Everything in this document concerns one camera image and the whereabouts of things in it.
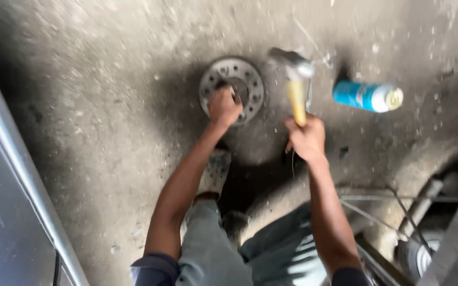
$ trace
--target gray pants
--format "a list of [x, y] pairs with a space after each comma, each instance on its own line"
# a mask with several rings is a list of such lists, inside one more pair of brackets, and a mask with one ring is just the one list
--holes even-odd
[[220, 227], [215, 201], [199, 201], [186, 215], [176, 285], [321, 285], [326, 271], [309, 220], [309, 205], [301, 205], [258, 231], [238, 252]]

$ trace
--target dark sleeve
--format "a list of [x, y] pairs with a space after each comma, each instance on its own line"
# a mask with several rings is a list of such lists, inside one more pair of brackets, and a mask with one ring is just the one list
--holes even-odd
[[135, 286], [174, 286], [180, 275], [180, 266], [171, 256], [151, 253], [131, 265]]
[[370, 286], [363, 271], [358, 268], [340, 268], [333, 274], [331, 286]]

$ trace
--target spray can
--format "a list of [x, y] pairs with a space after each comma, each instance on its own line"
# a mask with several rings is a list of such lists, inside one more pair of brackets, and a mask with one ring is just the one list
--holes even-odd
[[402, 105], [404, 94], [389, 84], [340, 81], [333, 89], [333, 99], [345, 105], [383, 113]]

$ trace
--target dirty floor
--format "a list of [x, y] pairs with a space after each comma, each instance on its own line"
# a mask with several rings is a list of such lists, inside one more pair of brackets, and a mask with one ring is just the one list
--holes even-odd
[[[337, 52], [333, 69], [316, 66], [311, 111], [338, 186], [414, 194], [458, 158], [458, 0], [0, 0], [0, 87], [92, 285], [130, 285], [160, 189], [207, 124], [198, 83], [218, 57], [249, 59], [266, 85], [257, 116], [224, 138], [221, 210], [251, 214], [251, 235], [308, 199], [302, 164], [283, 160], [290, 110], [272, 46]], [[334, 103], [342, 65], [401, 87], [404, 105]], [[403, 218], [389, 202], [365, 207]], [[396, 237], [366, 236], [391, 257]]]

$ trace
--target hammer head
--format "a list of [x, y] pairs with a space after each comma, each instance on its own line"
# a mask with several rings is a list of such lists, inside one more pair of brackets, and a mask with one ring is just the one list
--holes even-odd
[[300, 81], [314, 75], [314, 67], [310, 61], [294, 51], [284, 51], [279, 48], [271, 48], [268, 56], [273, 62], [286, 67], [288, 77], [292, 81]]

